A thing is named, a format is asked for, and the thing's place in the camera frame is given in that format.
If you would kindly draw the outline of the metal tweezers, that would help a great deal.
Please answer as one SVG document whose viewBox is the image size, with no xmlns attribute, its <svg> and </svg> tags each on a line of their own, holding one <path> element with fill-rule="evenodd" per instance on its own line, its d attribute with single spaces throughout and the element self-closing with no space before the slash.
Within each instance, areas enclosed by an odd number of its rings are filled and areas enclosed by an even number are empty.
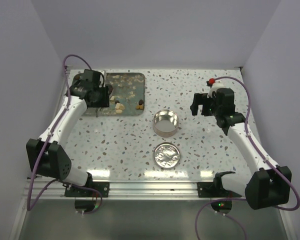
<svg viewBox="0 0 300 240">
<path fill-rule="evenodd" d="M 98 118 L 98 117 L 101 117 L 103 114 L 102 114 L 102 111 L 103 111 L 103 108 L 96 108 L 95 110 L 95 116 Z"/>
</svg>

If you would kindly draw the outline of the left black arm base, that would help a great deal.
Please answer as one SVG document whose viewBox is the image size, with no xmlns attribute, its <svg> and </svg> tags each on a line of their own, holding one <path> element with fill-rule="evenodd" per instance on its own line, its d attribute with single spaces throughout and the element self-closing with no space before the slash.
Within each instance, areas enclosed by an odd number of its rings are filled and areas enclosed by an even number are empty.
<svg viewBox="0 0 300 240">
<path fill-rule="evenodd" d="M 110 190 L 110 183 L 106 181 L 93 181 L 87 186 L 63 183 L 62 186 L 65 187 L 64 196 L 69 198 L 107 198 Z"/>
</svg>

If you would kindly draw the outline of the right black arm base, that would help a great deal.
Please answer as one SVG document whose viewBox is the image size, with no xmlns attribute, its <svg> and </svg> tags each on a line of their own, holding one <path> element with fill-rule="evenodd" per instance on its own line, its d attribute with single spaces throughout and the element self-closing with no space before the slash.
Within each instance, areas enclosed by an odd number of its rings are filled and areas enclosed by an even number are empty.
<svg viewBox="0 0 300 240">
<path fill-rule="evenodd" d="M 197 182 L 199 198 L 241 198 L 242 196 L 224 189 L 216 188 L 212 181 Z"/>
</svg>

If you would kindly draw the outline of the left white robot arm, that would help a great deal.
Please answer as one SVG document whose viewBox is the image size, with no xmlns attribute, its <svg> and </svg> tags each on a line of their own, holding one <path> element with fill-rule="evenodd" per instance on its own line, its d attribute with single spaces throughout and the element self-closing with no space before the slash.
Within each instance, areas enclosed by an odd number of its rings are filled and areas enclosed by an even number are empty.
<svg viewBox="0 0 300 240">
<path fill-rule="evenodd" d="M 72 166 L 65 151 L 75 124 L 88 108 L 107 108 L 109 87 L 102 72 L 85 69 L 68 87 L 62 105 L 48 128 L 37 138 L 29 139 L 26 152 L 31 172 L 76 185 L 82 196 L 93 193 L 89 173 Z"/>
</svg>

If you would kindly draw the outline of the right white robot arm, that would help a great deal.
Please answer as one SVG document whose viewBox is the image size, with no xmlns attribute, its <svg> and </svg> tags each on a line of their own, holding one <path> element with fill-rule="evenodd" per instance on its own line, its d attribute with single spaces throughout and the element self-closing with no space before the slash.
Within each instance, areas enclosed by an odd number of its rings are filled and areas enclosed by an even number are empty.
<svg viewBox="0 0 300 240">
<path fill-rule="evenodd" d="M 234 91 L 222 87 L 211 93 L 195 93 L 190 106 L 193 116 L 198 114 L 199 106 L 201 115 L 215 117 L 217 126 L 235 144 L 251 172 L 249 180 L 234 171 L 216 173 L 207 190 L 221 197 L 228 192 L 245 197 L 254 210 L 286 204 L 290 198 L 291 170 L 279 166 L 257 141 L 244 115 L 236 111 Z"/>
</svg>

